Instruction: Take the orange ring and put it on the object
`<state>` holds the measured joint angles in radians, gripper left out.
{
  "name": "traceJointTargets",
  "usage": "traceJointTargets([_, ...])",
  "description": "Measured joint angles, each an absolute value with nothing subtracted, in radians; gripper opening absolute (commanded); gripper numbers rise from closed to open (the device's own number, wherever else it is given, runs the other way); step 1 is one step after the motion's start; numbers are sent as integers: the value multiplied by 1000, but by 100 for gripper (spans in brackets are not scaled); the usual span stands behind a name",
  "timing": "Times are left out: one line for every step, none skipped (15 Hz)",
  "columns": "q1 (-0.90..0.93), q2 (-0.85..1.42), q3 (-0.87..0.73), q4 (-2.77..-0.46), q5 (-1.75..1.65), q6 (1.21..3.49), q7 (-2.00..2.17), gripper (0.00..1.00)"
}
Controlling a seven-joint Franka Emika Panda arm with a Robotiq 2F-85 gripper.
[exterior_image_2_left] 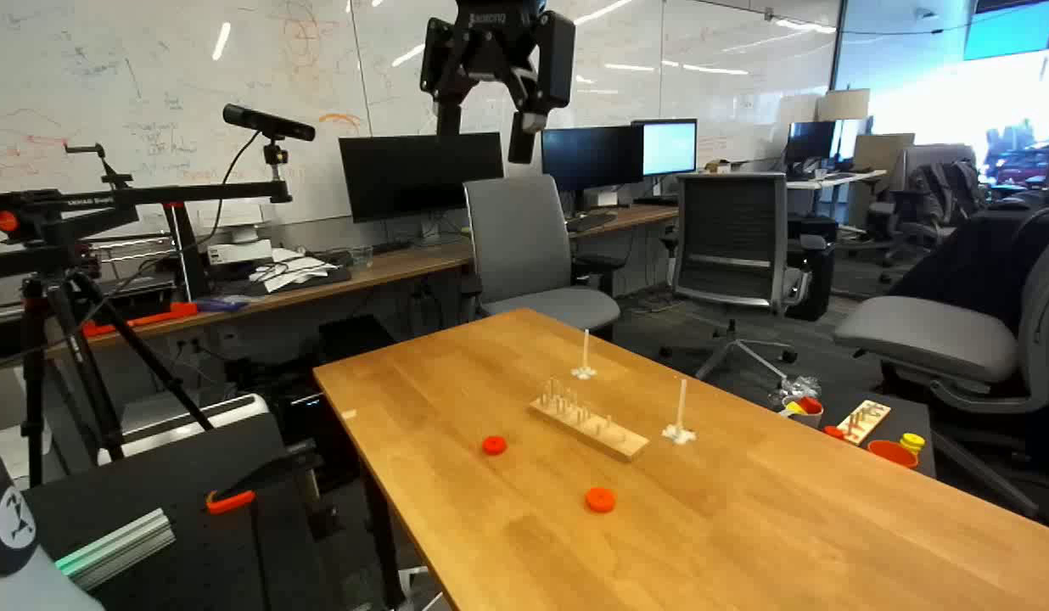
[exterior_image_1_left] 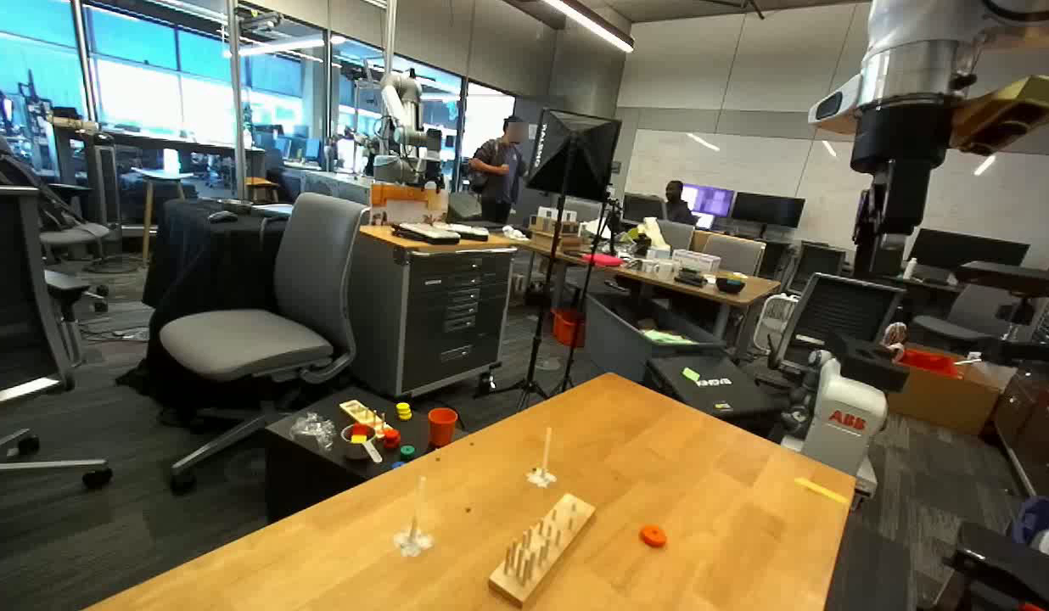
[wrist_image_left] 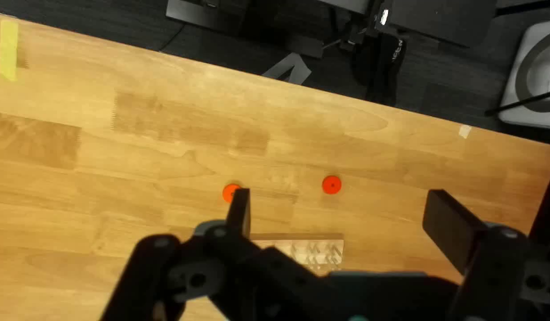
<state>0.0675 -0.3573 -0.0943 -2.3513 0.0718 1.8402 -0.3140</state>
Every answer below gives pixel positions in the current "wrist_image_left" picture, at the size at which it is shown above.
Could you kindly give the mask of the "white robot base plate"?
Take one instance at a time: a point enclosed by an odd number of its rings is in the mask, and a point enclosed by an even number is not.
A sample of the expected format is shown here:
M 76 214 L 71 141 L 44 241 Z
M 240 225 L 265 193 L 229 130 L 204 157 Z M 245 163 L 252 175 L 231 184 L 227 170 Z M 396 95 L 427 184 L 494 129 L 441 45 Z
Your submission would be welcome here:
M 550 22 L 528 27 L 519 41 L 500 106 L 498 120 L 508 125 L 550 129 L 550 98 L 525 100 L 550 93 Z

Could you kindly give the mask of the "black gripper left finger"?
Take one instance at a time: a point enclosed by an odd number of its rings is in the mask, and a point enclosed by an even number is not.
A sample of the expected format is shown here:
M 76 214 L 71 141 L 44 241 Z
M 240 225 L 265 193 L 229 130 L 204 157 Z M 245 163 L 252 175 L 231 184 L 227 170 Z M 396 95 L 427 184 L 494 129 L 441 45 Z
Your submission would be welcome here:
M 250 232 L 250 191 L 236 189 L 227 209 L 225 225 L 241 234 L 243 237 Z

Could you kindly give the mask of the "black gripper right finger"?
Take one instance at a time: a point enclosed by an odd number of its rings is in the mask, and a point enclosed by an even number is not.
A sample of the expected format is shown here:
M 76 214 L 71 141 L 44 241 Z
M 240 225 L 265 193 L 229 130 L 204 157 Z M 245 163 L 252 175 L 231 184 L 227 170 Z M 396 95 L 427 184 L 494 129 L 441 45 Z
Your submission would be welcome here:
M 444 189 L 430 189 L 425 200 L 421 229 L 448 262 L 464 275 L 476 237 L 487 225 Z

